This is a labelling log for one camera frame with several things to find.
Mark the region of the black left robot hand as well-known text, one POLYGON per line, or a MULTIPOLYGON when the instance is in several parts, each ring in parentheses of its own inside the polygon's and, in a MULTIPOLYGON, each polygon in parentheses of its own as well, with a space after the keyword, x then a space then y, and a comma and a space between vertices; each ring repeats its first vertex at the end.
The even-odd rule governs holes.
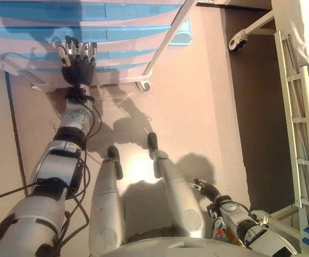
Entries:
POLYGON ((65 36, 64 43, 56 43, 65 81, 74 86, 91 85, 97 60, 97 43, 81 43, 78 38, 65 36))

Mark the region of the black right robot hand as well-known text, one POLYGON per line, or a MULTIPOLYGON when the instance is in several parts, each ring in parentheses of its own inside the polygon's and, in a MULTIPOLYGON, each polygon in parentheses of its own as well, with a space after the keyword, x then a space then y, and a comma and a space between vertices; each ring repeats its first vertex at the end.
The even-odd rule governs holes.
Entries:
POLYGON ((214 202, 217 198, 221 197, 219 190, 203 179, 194 179, 193 189, 199 191, 201 195, 208 198, 211 202, 214 202))

